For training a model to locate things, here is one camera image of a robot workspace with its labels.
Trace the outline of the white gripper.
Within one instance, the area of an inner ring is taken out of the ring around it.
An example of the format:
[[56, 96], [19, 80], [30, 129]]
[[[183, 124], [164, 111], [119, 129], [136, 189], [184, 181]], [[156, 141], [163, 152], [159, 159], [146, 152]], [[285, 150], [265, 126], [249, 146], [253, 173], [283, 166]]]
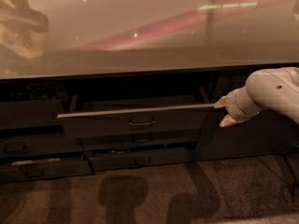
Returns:
[[221, 128], [247, 121], [264, 110], [264, 107], [253, 101], [245, 88], [230, 91], [226, 96], [222, 96], [214, 107], [226, 108], [227, 115], [220, 122]]

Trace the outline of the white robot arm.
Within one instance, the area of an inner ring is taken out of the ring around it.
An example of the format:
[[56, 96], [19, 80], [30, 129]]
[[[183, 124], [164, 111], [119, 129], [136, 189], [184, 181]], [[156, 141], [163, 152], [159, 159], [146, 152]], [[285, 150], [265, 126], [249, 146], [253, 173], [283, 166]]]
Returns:
[[224, 107], [227, 111], [221, 127], [245, 122], [265, 109], [274, 110], [299, 123], [299, 68], [253, 72], [244, 87], [222, 96], [214, 107]]

